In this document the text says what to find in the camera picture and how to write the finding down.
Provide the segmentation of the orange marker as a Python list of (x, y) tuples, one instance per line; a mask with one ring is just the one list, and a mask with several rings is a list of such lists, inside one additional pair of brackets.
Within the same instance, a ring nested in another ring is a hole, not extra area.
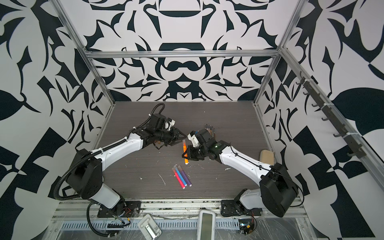
[(183, 158), (184, 158), (184, 161), (185, 161), (185, 165), (188, 165), (189, 164), (189, 160), (188, 160), (188, 154), (187, 154), (187, 144), (186, 144), (186, 140), (183, 140)]

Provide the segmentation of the purple marker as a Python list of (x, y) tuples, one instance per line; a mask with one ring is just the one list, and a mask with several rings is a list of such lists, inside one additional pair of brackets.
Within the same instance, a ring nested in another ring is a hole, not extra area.
[(186, 181), (187, 185), (189, 187), (191, 187), (192, 183), (191, 183), (190, 179), (188, 178), (187, 174), (185, 173), (185, 171), (183, 170), (183, 168), (181, 166), (178, 166), (178, 169), (179, 169), (180, 173), (182, 174), (184, 180)]

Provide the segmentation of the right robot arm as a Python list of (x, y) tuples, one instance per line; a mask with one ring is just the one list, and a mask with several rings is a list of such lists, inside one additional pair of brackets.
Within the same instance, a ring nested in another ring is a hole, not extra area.
[(205, 158), (235, 169), (254, 183), (258, 189), (242, 190), (232, 201), (233, 207), (224, 207), (222, 216), (240, 216), (253, 209), (267, 209), (273, 215), (282, 218), (293, 206), (299, 194), (299, 187), (289, 176), (287, 169), (276, 163), (262, 163), (234, 148), (225, 141), (216, 139), (206, 130), (188, 134), (191, 141), (183, 157), (189, 161), (202, 161)]

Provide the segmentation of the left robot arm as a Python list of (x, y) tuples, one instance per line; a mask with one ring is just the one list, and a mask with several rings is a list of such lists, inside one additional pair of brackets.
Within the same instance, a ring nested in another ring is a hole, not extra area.
[(123, 197), (104, 183), (103, 172), (127, 155), (160, 142), (174, 146), (186, 139), (175, 127), (175, 121), (161, 114), (151, 114), (138, 128), (106, 147), (76, 153), (70, 168), (57, 182), (54, 198), (59, 201), (82, 198), (113, 209), (124, 202)]

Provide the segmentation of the red pink marker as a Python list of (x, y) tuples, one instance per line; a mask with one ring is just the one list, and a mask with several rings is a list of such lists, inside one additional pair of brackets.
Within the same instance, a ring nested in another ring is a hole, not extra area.
[(181, 185), (181, 188), (182, 189), (185, 189), (185, 185), (184, 183), (182, 182), (181, 178), (179, 177), (178, 173), (176, 172), (175, 168), (172, 168), (172, 171), (174, 172), (179, 184)]

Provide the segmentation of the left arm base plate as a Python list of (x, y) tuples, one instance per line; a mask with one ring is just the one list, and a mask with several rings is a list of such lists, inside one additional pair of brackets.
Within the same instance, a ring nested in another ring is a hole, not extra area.
[(104, 205), (100, 205), (98, 218), (112, 218), (119, 216), (121, 218), (130, 218), (135, 214), (138, 214), (141, 210), (141, 201), (120, 201), (112, 209), (107, 208)]

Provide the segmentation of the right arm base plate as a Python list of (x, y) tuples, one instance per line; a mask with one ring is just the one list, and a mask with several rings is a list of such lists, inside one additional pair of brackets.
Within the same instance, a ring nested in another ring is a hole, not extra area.
[(240, 201), (221, 200), (221, 215), (223, 217), (261, 216), (262, 211), (263, 209), (261, 208), (248, 210), (241, 204)]

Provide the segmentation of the blue marker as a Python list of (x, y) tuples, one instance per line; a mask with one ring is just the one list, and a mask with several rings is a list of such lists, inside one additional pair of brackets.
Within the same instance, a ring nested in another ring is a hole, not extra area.
[(178, 169), (178, 166), (175, 165), (174, 168), (175, 168), (175, 171), (176, 171), (176, 175), (179, 177), (179, 179), (180, 179), (181, 182), (183, 183), (184, 187), (186, 187), (186, 186), (187, 186), (187, 182), (184, 180), (184, 178), (183, 178), (181, 172), (180, 172), (179, 169)]

